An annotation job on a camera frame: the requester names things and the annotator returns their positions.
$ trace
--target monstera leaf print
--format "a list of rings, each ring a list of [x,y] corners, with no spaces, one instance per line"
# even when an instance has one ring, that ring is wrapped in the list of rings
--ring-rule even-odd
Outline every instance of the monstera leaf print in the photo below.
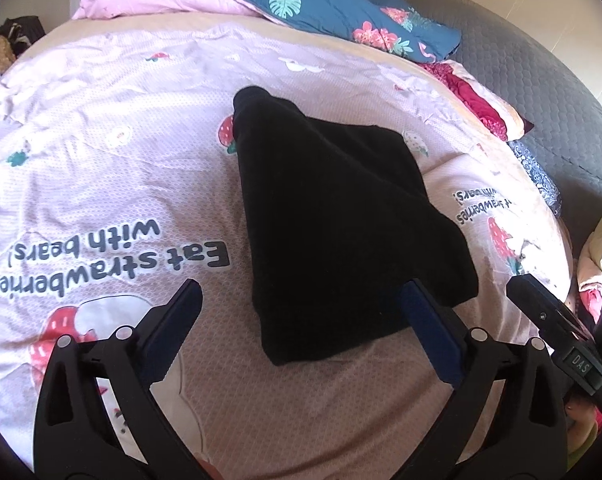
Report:
[[[390,52],[398,54],[399,56],[404,56],[407,52],[414,52],[414,49],[410,47],[410,40],[401,41],[401,38],[399,38],[394,43]]]
[[[437,23],[434,23],[432,20],[428,20],[427,18],[421,16],[416,10],[411,13],[410,20],[412,21],[412,25],[414,25],[414,27],[432,28],[432,25],[437,25]]]
[[[287,19],[301,12],[301,0],[270,0],[272,14],[279,18]]]

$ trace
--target pink flower print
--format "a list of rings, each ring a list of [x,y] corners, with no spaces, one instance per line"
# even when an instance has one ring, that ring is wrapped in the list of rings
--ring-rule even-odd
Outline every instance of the pink flower print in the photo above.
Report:
[[[354,41],[364,45],[380,46],[383,44],[383,38],[376,28],[372,28],[372,23],[363,22],[361,28],[358,28],[353,33]]]
[[[388,52],[393,49],[396,40],[399,39],[399,37],[396,34],[394,34],[393,32],[388,32],[386,28],[382,28],[379,31],[379,37],[381,38],[381,44],[379,45],[379,48]]]
[[[381,11],[387,14],[399,25],[403,24],[405,18],[408,17],[408,11],[403,9],[393,9],[391,7],[382,7]]]

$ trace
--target blue patterned cloth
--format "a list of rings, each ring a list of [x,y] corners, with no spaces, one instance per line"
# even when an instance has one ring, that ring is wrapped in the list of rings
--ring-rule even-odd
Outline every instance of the blue patterned cloth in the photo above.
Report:
[[[445,59],[461,41],[402,0],[243,0],[297,30],[373,46],[419,63]]]
[[[559,188],[556,187],[556,184],[552,181],[550,176],[545,173],[545,170],[537,162],[534,155],[532,155],[530,150],[527,149],[527,146],[520,140],[512,140],[511,142],[508,142],[508,146],[514,152],[521,165],[523,165],[526,173],[536,186],[536,189],[541,193],[543,200],[545,200],[545,203],[552,210],[552,213],[554,213],[555,216],[560,216],[562,199]]]

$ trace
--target black towel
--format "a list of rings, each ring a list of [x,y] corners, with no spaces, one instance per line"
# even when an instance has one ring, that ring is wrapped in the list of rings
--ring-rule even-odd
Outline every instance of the black towel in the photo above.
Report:
[[[252,299],[275,365],[407,327],[396,298],[412,278],[445,306],[477,295],[465,237],[431,205],[397,132],[308,118],[258,87],[234,97],[233,132]]]

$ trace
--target gray mattress pad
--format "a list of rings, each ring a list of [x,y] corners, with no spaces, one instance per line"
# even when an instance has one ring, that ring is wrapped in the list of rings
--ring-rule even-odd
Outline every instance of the gray mattress pad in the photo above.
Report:
[[[602,106],[540,43],[470,0],[406,0],[462,31],[450,56],[534,128],[522,141],[558,186],[574,253],[602,216]]]

